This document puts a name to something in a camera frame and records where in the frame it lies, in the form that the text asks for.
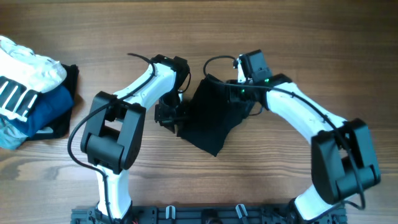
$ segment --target folded clothing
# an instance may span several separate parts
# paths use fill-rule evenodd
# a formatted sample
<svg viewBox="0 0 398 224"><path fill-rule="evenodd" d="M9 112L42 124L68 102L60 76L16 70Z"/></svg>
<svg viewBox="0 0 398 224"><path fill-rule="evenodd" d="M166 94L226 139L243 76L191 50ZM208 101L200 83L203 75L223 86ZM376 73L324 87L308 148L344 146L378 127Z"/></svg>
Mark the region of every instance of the folded clothing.
<svg viewBox="0 0 398 224"><path fill-rule="evenodd" d="M17 149L27 136L20 132L16 127L8 122L7 119L0 117L0 147L3 149Z"/></svg>
<svg viewBox="0 0 398 224"><path fill-rule="evenodd" d="M27 121L39 93L61 84L67 73L60 62L0 36L0 114Z"/></svg>
<svg viewBox="0 0 398 224"><path fill-rule="evenodd" d="M36 106L26 122L18 119L9 120L20 132L32 137L36 132L55 118L67 112L73 106L69 91L60 85L54 90L44 93L37 100Z"/></svg>
<svg viewBox="0 0 398 224"><path fill-rule="evenodd" d="M74 98L77 88L79 69L76 65L71 65L71 66L62 65L62 66L68 73L62 85L69 91L71 97ZM68 111L66 111L58 118L55 118L53 121L49 122L49 124L45 126L47 130L44 129L40 130L39 133L36 133L34 136L29 137L27 141L56 139L63 137L69 131L71 116L72 116L72 108L70 108Z"/></svg>
<svg viewBox="0 0 398 224"><path fill-rule="evenodd" d="M179 129L178 136L217 156L228 133L249 116L254 102L229 102L229 87L210 82L209 78L219 81L208 75L200 82L189 102L190 119Z"/></svg>

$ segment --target wooden table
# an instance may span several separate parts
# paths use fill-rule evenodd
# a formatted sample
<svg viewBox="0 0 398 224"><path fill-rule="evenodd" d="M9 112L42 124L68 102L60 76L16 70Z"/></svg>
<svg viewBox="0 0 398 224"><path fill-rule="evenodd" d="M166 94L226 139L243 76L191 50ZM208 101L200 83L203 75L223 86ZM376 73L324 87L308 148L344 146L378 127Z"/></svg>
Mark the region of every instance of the wooden table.
<svg viewBox="0 0 398 224"><path fill-rule="evenodd" d="M143 73L147 65L129 52L187 59L192 97L208 58L262 49L274 73L291 77L332 113L368 123L382 182L366 192L366 211L348 208L349 222L397 223L397 10L394 2L332 0L2 4L0 34L79 66L71 127L97 92L113 93ZM234 79L229 63L208 69ZM286 203L311 184L308 144L272 113L235 127L218 157L153 117L151 109L130 169L134 205ZM85 161L80 138L74 152ZM95 173L76 165L66 145L67 136L0 149L0 223L69 223L71 209L98 201Z"/></svg>

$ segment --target stack of clothes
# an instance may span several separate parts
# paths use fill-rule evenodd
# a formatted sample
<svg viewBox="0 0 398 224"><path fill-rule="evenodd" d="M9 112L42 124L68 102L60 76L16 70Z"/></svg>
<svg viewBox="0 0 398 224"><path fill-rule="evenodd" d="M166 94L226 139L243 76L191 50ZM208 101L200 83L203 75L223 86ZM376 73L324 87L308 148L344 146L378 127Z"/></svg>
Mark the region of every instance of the stack of clothes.
<svg viewBox="0 0 398 224"><path fill-rule="evenodd" d="M78 73L0 36L0 148L64 136Z"/></svg>

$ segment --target folded shirt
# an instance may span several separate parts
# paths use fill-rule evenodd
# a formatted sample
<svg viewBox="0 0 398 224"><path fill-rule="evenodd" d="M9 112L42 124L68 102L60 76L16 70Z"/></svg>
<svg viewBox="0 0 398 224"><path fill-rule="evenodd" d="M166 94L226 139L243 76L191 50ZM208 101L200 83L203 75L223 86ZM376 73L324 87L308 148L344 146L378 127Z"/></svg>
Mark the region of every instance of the folded shirt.
<svg viewBox="0 0 398 224"><path fill-rule="evenodd" d="M8 119L27 121L39 93L53 90L66 76L60 62L0 36L0 114Z"/></svg>
<svg viewBox="0 0 398 224"><path fill-rule="evenodd" d="M73 106L73 98L70 92L60 85L56 89L42 94L34 107L34 110L26 122L18 119L9 119L8 121L20 132L28 137L33 137L36 132L51 121L58 118Z"/></svg>
<svg viewBox="0 0 398 224"><path fill-rule="evenodd" d="M71 66L62 65L62 66L68 73L62 85L69 91L72 98L74 98L77 88L79 69L76 65L71 65ZM67 112L65 112L58 118L55 118L53 121L47 124L44 129L41 129L33 137L27 138L26 141L56 139L63 137L69 131L71 116L72 116L72 108L70 108Z"/></svg>

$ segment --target black fabric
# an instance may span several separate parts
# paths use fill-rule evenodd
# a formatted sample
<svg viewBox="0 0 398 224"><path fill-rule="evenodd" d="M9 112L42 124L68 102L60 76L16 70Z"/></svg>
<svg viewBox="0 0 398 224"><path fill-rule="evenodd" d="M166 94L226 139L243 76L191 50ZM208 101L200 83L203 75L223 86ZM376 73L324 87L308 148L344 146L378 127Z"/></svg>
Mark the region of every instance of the black fabric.
<svg viewBox="0 0 398 224"><path fill-rule="evenodd" d="M18 85L18 82L15 82L15 81L10 80L10 79L8 79L8 81L9 81L9 83L6 85L6 87L3 89L3 91L1 92L1 95L0 95L0 105L1 106L7 101L7 99L10 96L10 94L14 90L15 86Z"/></svg>
<svg viewBox="0 0 398 224"><path fill-rule="evenodd" d="M62 65L67 71L67 77L62 82L62 85L69 91L72 98L75 97L77 79L79 75L79 69L76 65ZM65 112L55 120L51 121L46 127L50 127L52 133L40 133L35 134L33 137L28 138L27 141L43 140L43 139L56 139L61 138L69 131L70 117L72 115L72 109Z"/></svg>
<svg viewBox="0 0 398 224"><path fill-rule="evenodd" d="M15 106L17 106L17 103L19 101L19 98L21 95L25 92L26 87L23 86L22 88L19 88L15 91L15 93L12 95L11 99L8 101L6 105L6 110L13 111Z"/></svg>
<svg viewBox="0 0 398 224"><path fill-rule="evenodd" d="M190 119L184 123L178 135L194 146L217 156L228 133L247 118L254 102L230 103L229 87L214 84L209 78L217 80L208 75L200 82L189 102Z"/></svg>

